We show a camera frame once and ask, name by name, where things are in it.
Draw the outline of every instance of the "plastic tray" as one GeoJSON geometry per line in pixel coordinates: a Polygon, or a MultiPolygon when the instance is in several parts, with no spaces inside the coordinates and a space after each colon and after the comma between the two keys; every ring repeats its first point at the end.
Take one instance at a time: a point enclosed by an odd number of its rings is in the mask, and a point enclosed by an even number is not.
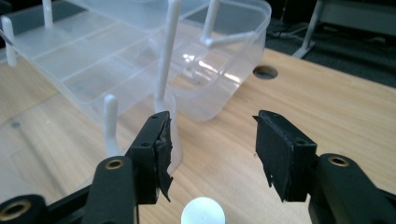
{"type": "MultiPolygon", "coordinates": [[[[76,10],[52,28],[39,26],[15,35],[19,54],[97,123],[103,120],[106,95],[119,99],[121,114],[153,93],[167,1],[57,4],[87,10],[76,10]]],[[[201,38],[208,5],[208,0],[182,0],[167,85],[177,98],[178,110],[198,120],[213,118],[261,59],[271,15],[263,1],[223,0],[211,38],[248,37],[208,46],[201,38]]]]}

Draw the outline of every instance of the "white plastic peg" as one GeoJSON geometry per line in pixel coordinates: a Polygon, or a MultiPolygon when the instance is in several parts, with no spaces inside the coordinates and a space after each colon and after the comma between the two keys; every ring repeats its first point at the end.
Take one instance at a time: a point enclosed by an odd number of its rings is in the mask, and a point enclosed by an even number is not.
{"type": "MultiPolygon", "coordinates": [[[[2,16],[1,22],[3,25],[3,31],[6,37],[8,38],[9,41],[13,42],[15,37],[14,37],[14,28],[12,27],[12,21],[9,19],[9,17],[2,16]]],[[[17,54],[15,52],[14,47],[12,47],[8,42],[6,41],[6,55],[7,55],[7,62],[8,65],[11,67],[15,67],[17,65],[17,54]]]]}
{"type": "Polygon", "coordinates": [[[204,30],[202,32],[201,41],[206,42],[212,35],[215,26],[216,16],[218,15],[220,0],[211,0],[207,9],[204,30]]]}
{"type": "Polygon", "coordinates": [[[107,156],[119,156],[120,148],[117,143],[117,114],[119,102],[114,95],[109,94],[105,98],[105,142],[107,149],[107,156]]]}
{"type": "Polygon", "coordinates": [[[180,13],[181,6],[180,0],[169,0],[168,3],[169,7],[165,24],[165,46],[161,52],[157,88],[154,93],[154,107],[156,113],[167,110],[163,99],[165,96],[166,82],[168,79],[170,63],[172,59],[178,15],[180,13]]]}
{"type": "Polygon", "coordinates": [[[50,0],[43,0],[43,14],[44,14],[44,24],[46,28],[51,28],[53,25],[53,20],[52,20],[52,4],[50,0]]]}

